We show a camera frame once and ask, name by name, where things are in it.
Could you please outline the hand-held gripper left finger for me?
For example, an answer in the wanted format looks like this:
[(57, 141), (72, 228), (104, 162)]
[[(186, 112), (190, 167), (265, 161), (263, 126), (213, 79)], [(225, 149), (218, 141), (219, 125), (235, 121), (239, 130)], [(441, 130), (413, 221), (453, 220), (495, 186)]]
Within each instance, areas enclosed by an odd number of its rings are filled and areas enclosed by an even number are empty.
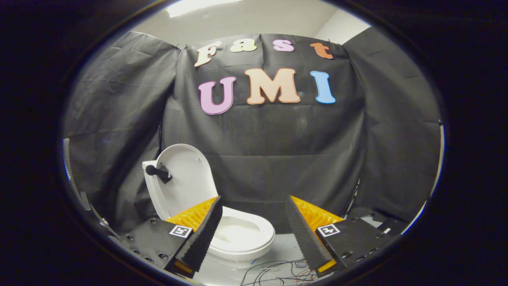
[(223, 217), (220, 196), (163, 220), (150, 218), (120, 236), (119, 242), (134, 255), (177, 275), (193, 278)]

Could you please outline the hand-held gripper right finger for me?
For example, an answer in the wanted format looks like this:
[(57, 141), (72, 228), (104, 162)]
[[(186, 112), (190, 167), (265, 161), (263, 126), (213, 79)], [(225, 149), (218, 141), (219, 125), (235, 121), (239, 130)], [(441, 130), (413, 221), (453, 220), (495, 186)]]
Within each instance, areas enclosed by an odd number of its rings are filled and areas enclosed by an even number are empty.
[(343, 219), (292, 195), (285, 213), (308, 267), (318, 277), (357, 266), (393, 240), (363, 219)]

